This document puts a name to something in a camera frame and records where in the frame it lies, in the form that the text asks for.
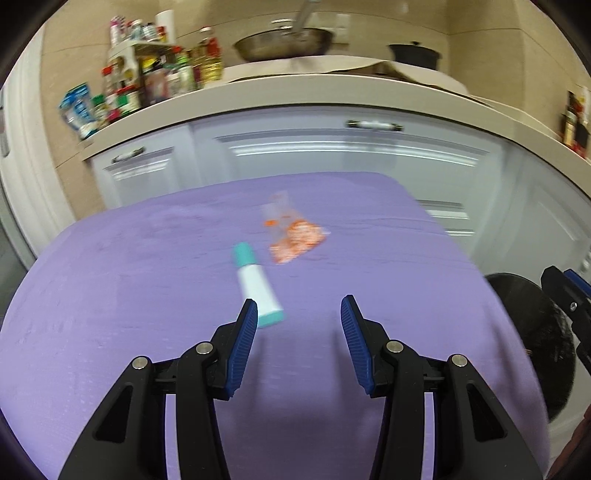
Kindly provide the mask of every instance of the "cabinet handle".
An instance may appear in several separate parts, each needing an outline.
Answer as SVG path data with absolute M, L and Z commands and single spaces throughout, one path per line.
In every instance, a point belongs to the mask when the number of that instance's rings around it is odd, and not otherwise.
M 136 150 L 132 150 L 129 153 L 124 153 L 122 155 L 117 155 L 113 160 L 111 160 L 111 164 L 119 163 L 120 161 L 129 160 L 130 158 L 137 157 L 146 151 L 146 147 L 139 147 Z
M 348 120 L 347 123 L 345 123 L 345 126 L 347 126 L 347 128 L 363 128 L 364 130 L 385 132 L 401 132 L 404 130 L 404 126 L 402 125 L 370 120 Z

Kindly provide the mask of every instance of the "snack bag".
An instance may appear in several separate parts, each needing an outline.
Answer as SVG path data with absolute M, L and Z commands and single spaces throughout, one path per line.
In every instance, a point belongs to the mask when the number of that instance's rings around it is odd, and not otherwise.
M 311 250 L 326 239 L 328 232 L 311 223 L 289 204 L 287 192 L 271 197 L 271 203 L 263 205 L 265 226 L 271 231 L 271 256 L 283 264 Z
M 98 132 L 87 84 L 83 83 L 67 92 L 59 108 L 62 118 L 78 133 L 81 140 Z

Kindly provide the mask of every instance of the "purple mat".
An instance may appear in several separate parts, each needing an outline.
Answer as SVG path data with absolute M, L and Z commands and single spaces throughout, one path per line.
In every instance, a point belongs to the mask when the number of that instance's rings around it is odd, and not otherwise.
M 279 190 L 331 232 L 286 265 L 270 259 L 260 207 Z M 43 253 L 0 332 L 0 407 L 49 480 L 133 357 L 174 358 L 235 320 L 242 299 L 232 247 L 243 241 L 286 319 L 257 332 L 242 388 L 216 402 L 234 480 L 368 477 L 383 400 L 356 382 L 339 319 L 347 294 L 420 355 L 468 356 L 546 469 L 540 388 L 476 267 L 396 181 L 323 173 L 213 185 L 111 210 L 71 226 Z M 173 426 L 169 409 L 170 480 L 178 480 Z M 433 448 L 429 421 L 426 447 Z

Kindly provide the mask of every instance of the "white door frame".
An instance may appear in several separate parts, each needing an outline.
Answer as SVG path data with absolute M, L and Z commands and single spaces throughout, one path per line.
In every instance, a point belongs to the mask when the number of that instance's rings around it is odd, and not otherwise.
M 76 221 L 57 177 L 41 111 L 44 29 L 29 42 L 4 86 L 10 153 L 0 155 L 8 203 L 35 256 Z

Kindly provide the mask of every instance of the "blue package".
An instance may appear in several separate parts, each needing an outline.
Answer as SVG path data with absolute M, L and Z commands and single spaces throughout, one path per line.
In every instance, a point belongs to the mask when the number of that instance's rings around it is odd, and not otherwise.
M 60 103 L 60 112 L 65 122 L 84 140 L 98 132 L 98 125 L 92 115 L 90 89 L 83 83 L 66 93 Z

